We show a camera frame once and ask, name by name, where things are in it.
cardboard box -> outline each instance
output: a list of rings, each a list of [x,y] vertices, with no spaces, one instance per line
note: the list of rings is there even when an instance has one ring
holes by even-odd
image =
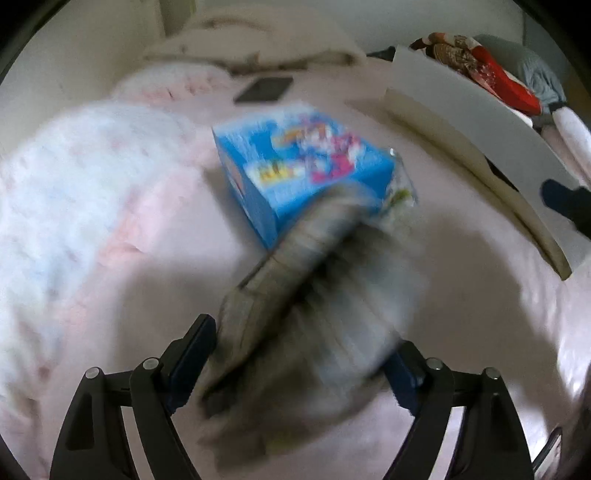
[[[397,165],[303,103],[214,127],[213,134],[231,189],[267,248],[335,182],[359,181],[383,201]]]

gray plaid fabric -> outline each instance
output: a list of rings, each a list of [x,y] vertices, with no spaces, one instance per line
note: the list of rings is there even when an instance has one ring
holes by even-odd
[[[293,448],[384,386],[424,280],[415,215],[394,205],[369,220],[375,206],[357,184],[326,190],[225,298],[196,387],[221,468]]]

black phone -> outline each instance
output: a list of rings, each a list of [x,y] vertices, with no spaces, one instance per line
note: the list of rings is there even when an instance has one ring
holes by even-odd
[[[291,86],[293,77],[263,77],[234,99],[234,103],[276,102]]]

bed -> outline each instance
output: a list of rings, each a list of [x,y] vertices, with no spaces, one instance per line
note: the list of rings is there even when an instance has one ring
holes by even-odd
[[[316,66],[293,72],[283,103],[304,100],[357,130],[374,144],[394,148],[429,219],[424,258],[430,289],[403,337],[425,356],[458,371],[498,368],[509,386],[532,457],[552,428],[573,411],[591,364],[591,265],[562,281],[511,211],[425,138],[395,122],[381,100],[388,62]],[[70,341],[40,399],[41,457],[49,462],[61,422],[85,369],[128,369],[181,337],[199,313],[215,316],[223,295],[261,259],[264,250],[230,195],[210,126],[260,107],[232,98],[252,76],[225,88],[158,106],[195,123],[199,186],[166,224],[146,255],[108,269],[86,303],[86,320]],[[129,441],[141,478],[150,478],[131,412]],[[444,478],[461,411],[452,418],[431,478]],[[194,465],[219,478],[212,454],[199,443],[196,403],[173,417]],[[391,394],[291,455],[240,478],[382,478],[411,425]]]

cartoon character print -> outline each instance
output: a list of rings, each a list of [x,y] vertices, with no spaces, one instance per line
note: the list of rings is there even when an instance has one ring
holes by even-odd
[[[325,183],[349,175],[365,151],[361,139],[338,133],[324,122],[310,122],[287,131],[280,143],[296,144],[312,183]]]

